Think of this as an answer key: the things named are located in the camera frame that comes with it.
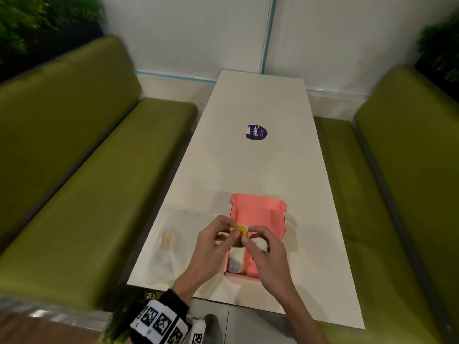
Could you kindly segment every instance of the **white table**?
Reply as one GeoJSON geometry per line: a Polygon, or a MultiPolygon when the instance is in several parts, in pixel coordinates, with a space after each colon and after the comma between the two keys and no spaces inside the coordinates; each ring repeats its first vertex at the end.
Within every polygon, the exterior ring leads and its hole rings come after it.
{"type": "MultiPolygon", "coordinates": [[[[166,220],[184,210],[230,215],[234,193],[287,204],[283,242],[295,286],[314,319],[364,328],[320,150],[301,79],[222,71],[180,167],[130,275],[149,284],[146,268],[166,220]],[[241,133],[264,127],[263,140],[241,133]]],[[[259,281],[219,274],[196,297],[283,313],[259,281]]]]}

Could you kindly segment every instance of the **purple sticker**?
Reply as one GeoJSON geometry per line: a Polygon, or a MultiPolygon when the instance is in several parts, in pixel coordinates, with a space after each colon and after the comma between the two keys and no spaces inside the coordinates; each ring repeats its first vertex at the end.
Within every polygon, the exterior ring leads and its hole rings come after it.
{"type": "Polygon", "coordinates": [[[261,126],[252,124],[248,127],[250,128],[250,133],[246,134],[246,138],[251,140],[262,140],[266,138],[266,135],[268,134],[266,129],[261,126]]]}

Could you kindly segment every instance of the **brown floor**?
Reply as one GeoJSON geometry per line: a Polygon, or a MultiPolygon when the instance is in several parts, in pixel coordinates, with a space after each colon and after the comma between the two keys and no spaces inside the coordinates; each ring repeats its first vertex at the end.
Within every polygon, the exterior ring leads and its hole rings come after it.
{"type": "Polygon", "coordinates": [[[0,311],[1,344],[94,344],[100,332],[0,311]]]}

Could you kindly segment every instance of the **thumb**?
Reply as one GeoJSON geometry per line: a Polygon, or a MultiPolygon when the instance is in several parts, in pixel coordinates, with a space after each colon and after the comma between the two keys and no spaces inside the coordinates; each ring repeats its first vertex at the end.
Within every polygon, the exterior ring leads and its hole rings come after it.
{"type": "Polygon", "coordinates": [[[264,253],[260,251],[260,249],[249,237],[243,237],[242,244],[250,252],[255,263],[261,262],[261,260],[265,257],[264,253]]]}
{"type": "Polygon", "coordinates": [[[232,231],[225,239],[223,243],[220,244],[219,248],[228,252],[231,246],[236,242],[239,237],[239,231],[232,231]]]}

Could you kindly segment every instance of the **bench backrest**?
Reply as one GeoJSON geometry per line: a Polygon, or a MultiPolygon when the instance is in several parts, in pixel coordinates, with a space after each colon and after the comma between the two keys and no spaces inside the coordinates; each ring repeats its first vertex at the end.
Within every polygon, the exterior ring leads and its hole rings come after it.
{"type": "Polygon", "coordinates": [[[459,329],[459,105],[401,66],[355,118],[459,329]]]}
{"type": "Polygon", "coordinates": [[[0,239],[140,93],[129,56],[112,36],[0,86],[0,239]]]}

